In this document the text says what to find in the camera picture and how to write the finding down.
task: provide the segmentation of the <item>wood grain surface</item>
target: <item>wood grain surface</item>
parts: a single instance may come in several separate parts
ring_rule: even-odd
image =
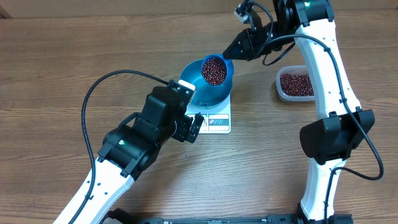
[[[256,0],[274,11],[271,0]],[[0,0],[12,18],[232,13],[243,0]],[[331,0],[334,10],[395,9],[398,0]]]
[[[374,110],[369,135],[386,174],[342,173],[335,210],[355,223],[397,223],[398,11],[337,11],[336,25],[351,86]],[[52,223],[80,187],[90,169],[80,109],[95,80],[119,69],[177,79],[245,27],[232,14],[0,20],[0,223]],[[275,75],[301,64],[298,48],[270,67],[235,61],[231,134],[171,139],[113,208],[164,218],[295,212],[308,170],[299,130],[315,121],[315,104],[281,102]],[[156,85],[124,74],[98,86],[86,119],[95,152]],[[378,172],[365,143],[347,167]]]

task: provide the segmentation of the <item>clear plastic tray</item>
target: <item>clear plastic tray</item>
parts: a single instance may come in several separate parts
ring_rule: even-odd
[[[287,66],[279,70],[278,74],[276,75],[276,89],[278,91],[280,100],[284,102],[308,102],[315,100],[314,96],[289,96],[284,93],[282,86],[280,85],[280,76],[285,73],[292,75],[302,75],[307,74],[308,70],[307,66],[305,65]]]

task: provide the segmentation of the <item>wooden table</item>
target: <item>wooden table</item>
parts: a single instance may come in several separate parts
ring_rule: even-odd
[[[369,135],[386,174],[371,182],[343,173],[335,210],[356,223],[396,223],[398,11],[338,11],[336,24],[351,86],[376,115]],[[80,109],[96,79],[119,69],[177,79],[244,28],[232,14],[0,20],[0,223],[52,223],[80,187],[90,169]],[[301,64],[298,48],[270,67],[234,62],[231,134],[170,140],[113,208],[166,218],[294,213],[308,170],[299,130],[315,121],[315,104],[281,102],[275,75]],[[155,85],[127,74],[99,85],[86,119],[95,152]],[[365,143],[347,167],[378,172]]]

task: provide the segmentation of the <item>small blue bowl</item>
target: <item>small blue bowl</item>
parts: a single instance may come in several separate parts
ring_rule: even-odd
[[[226,78],[221,85],[210,85],[201,75],[203,64],[213,57],[221,58],[226,65]],[[231,93],[234,65],[232,60],[226,60],[222,55],[209,55],[187,65],[181,73],[180,79],[196,86],[197,92],[191,104],[201,109],[212,109],[220,105]]]

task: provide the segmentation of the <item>dark red beans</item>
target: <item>dark red beans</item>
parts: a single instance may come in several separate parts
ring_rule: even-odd
[[[210,85],[221,85],[226,78],[226,65],[219,57],[213,57],[205,62],[201,75]]]
[[[285,73],[280,75],[280,85],[286,95],[289,96],[313,96],[310,76],[292,75]]]

